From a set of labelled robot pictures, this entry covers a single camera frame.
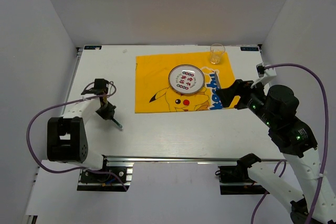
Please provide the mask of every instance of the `pikachu ear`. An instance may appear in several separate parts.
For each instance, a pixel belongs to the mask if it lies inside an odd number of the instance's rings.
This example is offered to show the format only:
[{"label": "pikachu ear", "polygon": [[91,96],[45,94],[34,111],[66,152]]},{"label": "pikachu ear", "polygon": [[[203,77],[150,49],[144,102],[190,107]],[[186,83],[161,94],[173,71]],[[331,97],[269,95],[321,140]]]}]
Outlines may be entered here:
[{"label": "pikachu ear", "polygon": [[204,94],[204,92],[206,91],[206,87],[205,86],[203,86],[197,93],[200,93],[200,92],[202,92],[202,94]]},{"label": "pikachu ear", "polygon": [[156,94],[151,98],[151,100],[150,100],[149,102],[153,102],[153,101],[155,101],[156,99],[160,98],[161,96],[165,95],[166,92],[167,92],[167,89],[168,89],[168,88],[165,88],[165,89],[160,90],[158,93],[156,93]]},{"label": "pikachu ear", "polygon": [[202,67],[201,71],[203,72],[203,74],[211,74],[213,72],[213,70],[208,67]]}]

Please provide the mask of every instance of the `glass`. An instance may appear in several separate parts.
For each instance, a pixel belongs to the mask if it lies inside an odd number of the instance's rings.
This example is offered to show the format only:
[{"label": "glass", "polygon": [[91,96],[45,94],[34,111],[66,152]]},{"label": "glass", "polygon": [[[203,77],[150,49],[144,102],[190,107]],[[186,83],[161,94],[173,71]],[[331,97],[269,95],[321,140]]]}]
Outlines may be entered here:
[{"label": "glass", "polygon": [[225,47],[222,44],[212,44],[210,46],[210,62],[212,64],[220,63],[225,53]]}]

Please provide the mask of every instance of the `table surface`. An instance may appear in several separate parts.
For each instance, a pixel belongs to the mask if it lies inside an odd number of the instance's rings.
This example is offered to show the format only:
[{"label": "table surface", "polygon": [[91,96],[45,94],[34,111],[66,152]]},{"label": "table surface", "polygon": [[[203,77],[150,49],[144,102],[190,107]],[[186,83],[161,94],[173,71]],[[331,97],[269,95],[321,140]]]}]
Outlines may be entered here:
[{"label": "table surface", "polygon": [[[73,167],[50,161],[43,164],[55,170]],[[51,174],[40,169],[26,214],[38,216],[36,224],[250,223],[261,195],[220,195],[214,175],[217,166],[138,162],[126,193],[76,191],[79,170]],[[299,189],[289,165],[282,178]],[[291,221],[285,208],[269,195],[261,204],[255,223]]]},{"label": "table surface", "polygon": [[[109,101],[117,106],[114,117],[123,125],[119,131],[95,114],[86,124],[89,147],[111,156],[237,159],[255,153],[263,159],[283,158],[269,138],[268,128],[249,110],[135,114],[136,56],[204,51],[209,47],[102,46],[101,50],[84,50],[69,101],[80,98],[83,88],[95,78],[113,81],[117,92]],[[226,47],[226,51],[236,79],[258,78],[260,52],[241,51],[240,47]]]}]

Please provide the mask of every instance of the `white wall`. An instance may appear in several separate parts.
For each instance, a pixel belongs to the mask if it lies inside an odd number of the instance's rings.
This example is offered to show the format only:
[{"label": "white wall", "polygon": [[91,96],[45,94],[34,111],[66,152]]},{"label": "white wall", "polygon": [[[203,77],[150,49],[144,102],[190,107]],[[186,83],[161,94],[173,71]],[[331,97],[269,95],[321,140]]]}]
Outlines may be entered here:
[{"label": "white wall", "polygon": [[[336,190],[336,0],[287,0],[263,45],[271,63],[307,66],[323,81],[329,103],[327,170]],[[318,84],[303,70],[277,69],[277,82],[291,87],[300,100],[298,115],[313,129],[323,149],[324,111]]]},{"label": "white wall", "polygon": [[76,46],[263,43],[286,0],[51,0]]},{"label": "white wall", "polygon": [[[21,223],[37,165],[25,141],[30,118],[64,101],[76,49],[50,0],[0,0],[0,222]],[[31,135],[46,157],[48,113]]]}]

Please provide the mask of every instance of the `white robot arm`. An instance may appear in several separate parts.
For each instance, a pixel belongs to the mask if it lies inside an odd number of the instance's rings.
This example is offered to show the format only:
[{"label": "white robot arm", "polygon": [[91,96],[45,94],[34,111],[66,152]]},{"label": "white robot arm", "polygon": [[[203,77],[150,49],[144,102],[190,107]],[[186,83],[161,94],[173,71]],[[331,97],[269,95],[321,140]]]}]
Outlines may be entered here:
[{"label": "white robot arm", "polygon": [[[108,87],[107,80],[96,79],[93,88],[84,90],[82,95],[104,95],[108,93]],[[48,159],[93,170],[102,169],[103,155],[89,148],[85,124],[97,113],[104,120],[112,120],[121,129],[121,124],[114,119],[115,108],[106,97],[98,97],[78,102],[62,116],[51,118],[47,129]]]},{"label": "white robot arm", "polygon": [[236,80],[227,89],[219,88],[216,94],[225,108],[230,106],[235,96],[240,96],[235,108],[250,109],[269,127],[268,135],[291,165],[302,191],[275,175],[254,154],[248,154],[237,161],[234,176],[260,183],[285,207],[295,224],[305,222],[317,190],[318,179],[323,176],[311,224],[336,223],[336,196],[326,175],[320,174],[321,162],[312,130],[295,116],[298,99],[291,89],[282,85],[270,87],[265,95],[264,85],[276,73],[274,69],[265,69],[262,64],[257,66],[257,70],[260,77],[258,80]]}]

